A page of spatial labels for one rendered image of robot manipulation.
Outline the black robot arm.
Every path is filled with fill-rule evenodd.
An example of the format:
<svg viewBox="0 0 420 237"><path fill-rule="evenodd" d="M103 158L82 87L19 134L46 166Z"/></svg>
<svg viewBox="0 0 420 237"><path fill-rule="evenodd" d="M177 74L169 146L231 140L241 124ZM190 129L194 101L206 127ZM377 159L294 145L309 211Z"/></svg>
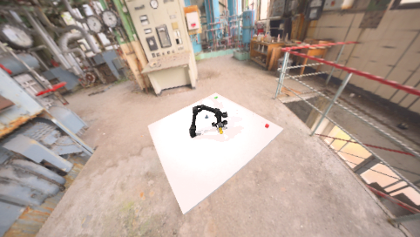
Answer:
<svg viewBox="0 0 420 237"><path fill-rule="evenodd" d="M199 108L199 110L198 110L198 108ZM193 107L192 124L189 128L189 134L190 134L191 138L194 138L196 136L196 133L195 133L195 131L196 131L196 124L195 124L196 116L198 115L199 112L201 112L203 110L213 112L215 114L214 116L216 117L217 120L221 120L221 117L222 118L227 118L228 117L227 112L221 112L221 110L219 108L212 108L212 107L209 107L209 106L206 106L206 105L196 105L196 106L194 106ZM217 125L218 125L219 128L221 128L222 126L224 126L224 123L222 123L222 121L217 122Z"/></svg>

